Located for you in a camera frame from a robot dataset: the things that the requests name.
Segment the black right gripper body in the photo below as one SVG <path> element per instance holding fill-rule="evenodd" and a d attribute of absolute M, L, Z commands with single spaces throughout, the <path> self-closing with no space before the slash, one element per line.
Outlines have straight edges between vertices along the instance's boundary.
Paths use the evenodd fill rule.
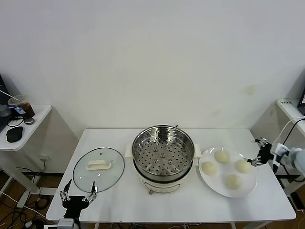
<path fill-rule="evenodd" d="M 272 144 L 267 143 L 260 147 L 258 152 L 259 161 L 261 164 L 266 164 L 268 161 L 272 161 L 274 155 L 271 153 Z"/>

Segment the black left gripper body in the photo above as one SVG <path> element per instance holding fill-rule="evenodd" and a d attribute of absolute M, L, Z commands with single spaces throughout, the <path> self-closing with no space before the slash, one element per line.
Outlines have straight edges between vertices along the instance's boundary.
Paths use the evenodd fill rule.
<path fill-rule="evenodd" d="M 92 202 L 92 195 L 90 196 L 69 196 L 63 198 L 62 206 L 66 209 L 65 219 L 79 219 L 81 211 L 86 209 Z"/>

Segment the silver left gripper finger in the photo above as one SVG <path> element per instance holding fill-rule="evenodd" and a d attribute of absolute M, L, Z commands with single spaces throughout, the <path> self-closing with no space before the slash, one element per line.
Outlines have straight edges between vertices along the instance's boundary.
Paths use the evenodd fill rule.
<path fill-rule="evenodd" d="M 91 188 L 91 192 L 89 195 L 87 195 L 83 201 L 84 202 L 93 202 L 96 197 L 97 197 L 97 186 L 95 185 L 95 181 L 93 181 L 93 184 L 92 184 L 92 188 Z"/>
<path fill-rule="evenodd" d="M 64 189 L 62 191 L 60 191 L 60 197 L 63 202 L 70 200 L 68 191 L 69 191 L 71 182 L 72 182 L 72 180 L 70 179 L 69 182 L 65 185 Z"/>

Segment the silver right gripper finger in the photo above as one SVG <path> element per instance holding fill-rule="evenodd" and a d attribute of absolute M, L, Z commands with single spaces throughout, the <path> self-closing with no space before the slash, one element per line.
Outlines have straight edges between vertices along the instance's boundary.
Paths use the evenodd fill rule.
<path fill-rule="evenodd" d="M 256 158 L 253 159 L 244 158 L 244 160 L 254 167 L 259 167 L 261 165 L 264 165 L 264 160 L 260 156 L 257 156 Z"/>
<path fill-rule="evenodd" d="M 270 143 L 267 141 L 267 139 L 261 137 L 261 138 L 257 138 L 254 141 L 252 141 L 252 143 L 256 143 L 258 144 L 258 146 L 261 147 L 266 147 L 268 145 L 270 145 Z"/>

